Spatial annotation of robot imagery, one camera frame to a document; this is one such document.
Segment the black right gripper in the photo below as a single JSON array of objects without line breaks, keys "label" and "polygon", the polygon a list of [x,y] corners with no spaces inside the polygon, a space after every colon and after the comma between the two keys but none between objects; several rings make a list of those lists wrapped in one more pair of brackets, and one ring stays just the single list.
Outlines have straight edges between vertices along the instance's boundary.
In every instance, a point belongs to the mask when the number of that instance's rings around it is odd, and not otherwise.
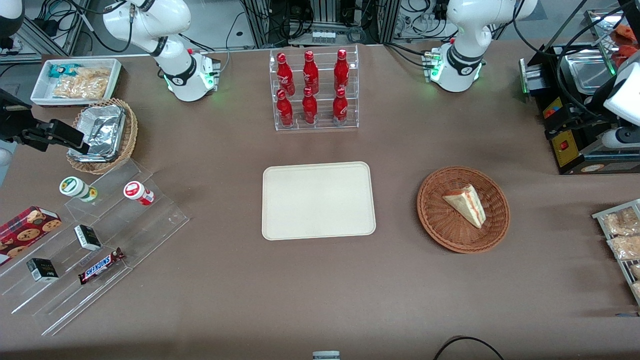
[{"label": "black right gripper", "polygon": [[44,122],[35,118],[30,105],[16,96],[0,90],[0,138],[4,142],[29,146],[34,150],[46,151],[51,145],[61,145],[80,154],[87,154],[89,144],[84,141],[85,133],[52,119],[47,129],[39,128]]}]

